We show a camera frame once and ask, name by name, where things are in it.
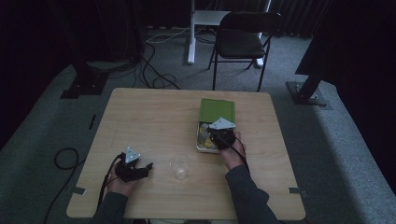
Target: stand base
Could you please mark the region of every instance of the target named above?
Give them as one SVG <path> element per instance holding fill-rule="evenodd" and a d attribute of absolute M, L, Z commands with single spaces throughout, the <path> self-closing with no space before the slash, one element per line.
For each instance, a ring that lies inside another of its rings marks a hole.
<path fill-rule="evenodd" d="M 302 99 L 299 97 L 299 90 L 304 85 L 303 82 L 286 82 L 286 86 L 289 89 L 293 102 L 296 105 L 319 105 L 322 109 L 332 109 L 328 101 L 323 99 L 322 94 L 319 89 L 317 89 L 314 94 L 308 99 Z"/>
<path fill-rule="evenodd" d="M 78 76 L 74 79 L 69 90 L 62 93 L 61 99 L 77 99 L 80 95 L 100 95 L 106 85 L 108 73 L 95 74 L 90 85 L 81 86 Z"/>

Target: green book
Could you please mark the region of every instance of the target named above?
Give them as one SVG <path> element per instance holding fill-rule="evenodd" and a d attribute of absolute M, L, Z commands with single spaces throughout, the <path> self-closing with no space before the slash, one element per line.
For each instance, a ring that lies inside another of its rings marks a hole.
<path fill-rule="evenodd" d="M 213 123 L 220 117 L 235 123 L 235 103 L 225 100 L 201 100 L 198 121 L 202 123 Z"/>

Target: glass cup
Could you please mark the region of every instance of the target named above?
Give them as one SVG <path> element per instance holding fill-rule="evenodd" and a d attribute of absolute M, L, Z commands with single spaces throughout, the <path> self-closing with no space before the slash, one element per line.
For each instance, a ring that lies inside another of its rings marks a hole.
<path fill-rule="evenodd" d="M 187 178 L 187 174 L 190 168 L 190 162 L 187 156 L 174 156 L 170 162 L 170 165 L 176 179 L 184 180 L 185 178 Z"/>

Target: black chair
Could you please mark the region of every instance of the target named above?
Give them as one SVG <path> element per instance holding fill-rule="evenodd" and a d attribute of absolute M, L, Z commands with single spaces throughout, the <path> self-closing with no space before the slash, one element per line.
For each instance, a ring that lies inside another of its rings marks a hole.
<path fill-rule="evenodd" d="M 215 64 L 212 91 L 216 87 L 218 63 L 250 63 L 246 68 L 248 70 L 256 59 L 263 58 L 262 74 L 257 89 L 260 91 L 271 38 L 278 31 L 281 22 L 280 14 L 273 12 L 230 12 L 225 15 L 220 22 L 215 47 L 207 67 L 210 69 L 210 65 Z M 263 43 L 260 33 L 266 35 Z M 228 61 L 219 61 L 219 56 Z"/>

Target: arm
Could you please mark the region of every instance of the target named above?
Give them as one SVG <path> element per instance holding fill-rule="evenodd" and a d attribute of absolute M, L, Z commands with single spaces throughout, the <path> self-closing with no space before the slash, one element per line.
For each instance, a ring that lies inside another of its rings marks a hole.
<path fill-rule="evenodd" d="M 107 194 L 91 219 L 94 224 L 121 224 L 128 202 L 128 197 L 134 191 L 138 180 L 124 183 L 120 180 L 113 166 L 107 184 Z"/>
<path fill-rule="evenodd" d="M 235 136 L 241 139 L 240 133 L 235 133 Z M 244 147 L 238 140 L 233 147 L 241 155 L 246 155 Z M 225 178 L 233 197 L 238 223 L 279 223 L 267 205 L 269 195 L 257 188 L 241 158 L 230 148 L 223 149 L 219 153 L 229 169 Z"/>

